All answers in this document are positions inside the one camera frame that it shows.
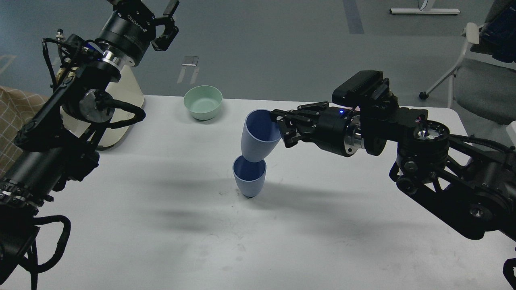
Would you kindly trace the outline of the black gripper, image-left arm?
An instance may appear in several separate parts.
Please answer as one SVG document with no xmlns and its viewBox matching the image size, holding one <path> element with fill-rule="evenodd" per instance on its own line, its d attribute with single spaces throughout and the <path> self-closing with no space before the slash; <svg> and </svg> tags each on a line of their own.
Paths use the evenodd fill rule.
<svg viewBox="0 0 516 290">
<path fill-rule="evenodd" d="M 143 59 L 150 42 L 155 51 L 166 51 L 179 33 L 173 15 L 179 6 L 179 0 L 170 0 L 162 15 L 153 19 L 154 14 L 142 0 L 118 0 L 113 6 L 113 12 L 103 26 L 98 38 L 101 48 L 112 46 L 119 49 L 138 66 Z M 164 26 L 163 33 L 156 36 L 152 26 Z"/>
</svg>

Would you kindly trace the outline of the black gripper, image-right arm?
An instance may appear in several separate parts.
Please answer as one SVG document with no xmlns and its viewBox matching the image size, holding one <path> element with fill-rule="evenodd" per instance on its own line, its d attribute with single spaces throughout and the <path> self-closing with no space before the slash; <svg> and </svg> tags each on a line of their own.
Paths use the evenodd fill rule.
<svg viewBox="0 0 516 290">
<path fill-rule="evenodd" d="M 287 148 L 303 141 L 344 157 L 363 149 L 360 114 L 355 110 L 329 106 L 328 101 L 321 101 L 300 105 L 296 110 L 273 110 L 269 116 L 271 121 L 278 122 Z"/>
</svg>

